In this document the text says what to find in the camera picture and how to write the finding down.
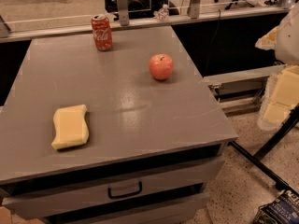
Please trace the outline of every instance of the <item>red apple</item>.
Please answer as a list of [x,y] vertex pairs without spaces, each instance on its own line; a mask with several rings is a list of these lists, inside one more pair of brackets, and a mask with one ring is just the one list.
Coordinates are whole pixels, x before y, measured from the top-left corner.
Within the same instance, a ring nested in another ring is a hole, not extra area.
[[174,63],[167,54],[156,54],[149,60],[149,71],[158,80],[169,78],[173,70]]

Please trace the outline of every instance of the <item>red soda can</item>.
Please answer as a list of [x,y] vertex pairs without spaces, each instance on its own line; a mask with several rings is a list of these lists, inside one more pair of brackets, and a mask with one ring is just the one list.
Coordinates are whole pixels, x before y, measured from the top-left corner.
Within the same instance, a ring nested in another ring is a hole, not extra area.
[[109,19],[100,14],[92,18],[93,39],[98,50],[109,50],[112,48],[112,34]]

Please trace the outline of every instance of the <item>floor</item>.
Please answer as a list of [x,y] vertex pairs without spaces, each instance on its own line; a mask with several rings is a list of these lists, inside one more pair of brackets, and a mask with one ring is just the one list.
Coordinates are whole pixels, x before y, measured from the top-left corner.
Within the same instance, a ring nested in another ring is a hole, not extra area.
[[[180,14],[186,15],[190,0],[172,0]],[[200,12],[224,10],[230,0],[201,0]],[[257,7],[264,6],[263,0],[251,0]],[[240,1],[233,8],[249,7]],[[0,15],[12,32],[49,29],[90,24],[91,16],[106,13],[105,0],[0,0]],[[114,15],[107,14],[110,21]]]
[[[175,4],[188,4],[176,0]],[[0,14],[13,31],[26,31],[90,22],[93,14],[104,12],[104,0],[0,0]],[[226,3],[214,4],[202,0],[201,12],[224,8]],[[228,118],[239,134],[237,142],[254,154],[273,134],[256,124],[259,113]],[[263,163],[299,190],[299,130],[293,129],[264,159]],[[273,202],[279,195],[274,181],[250,164],[232,147],[224,150],[225,164],[217,178],[210,182],[210,202],[199,210],[194,219],[184,224],[247,224],[251,223],[261,205]],[[38,220],[24,221],[0,207],[1,224],[40,224]]]

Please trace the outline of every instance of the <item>yellow sponge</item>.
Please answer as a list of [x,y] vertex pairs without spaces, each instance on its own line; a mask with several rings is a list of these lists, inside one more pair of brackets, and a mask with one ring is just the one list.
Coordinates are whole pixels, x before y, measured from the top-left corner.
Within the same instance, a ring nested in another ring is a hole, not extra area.
[[298,89],[299,66],[282,70],[263,118],[270,123],[280,125],[290,115],[291,110],[299,104]]
[[87,143],[89,131],[85,122],[86,105],[69,106],[56,110],[53,121],[55,125],[55,139],[52,147],[62,149],[80,146]]

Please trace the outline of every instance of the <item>black metal leg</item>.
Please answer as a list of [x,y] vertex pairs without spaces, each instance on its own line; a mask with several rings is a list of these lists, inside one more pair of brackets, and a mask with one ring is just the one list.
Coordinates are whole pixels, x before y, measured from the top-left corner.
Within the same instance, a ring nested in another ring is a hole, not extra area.
[[281,128],[255,154],[254,158],[261,160],[279,141],[298,123],[299,105],[291,111],[289,118]]
[[240,146],[237,142],[233,141],[229,143],[229,146],[232,146],[239,153],[241,153],[245,158],[247,158],[251,163],[257,166],[263,173],[268,175],[271,179],[276,182],[276,188],[278,190],[288,189],[297,193],[294,189],[292,189],[287,182],[285,182],[280,176],[275,174],[271,169],[262,164],[258,159],[248,153],[242,146]]
[[230,3],[228,6],[225,7],[225,10],[229,10],[233,3]]

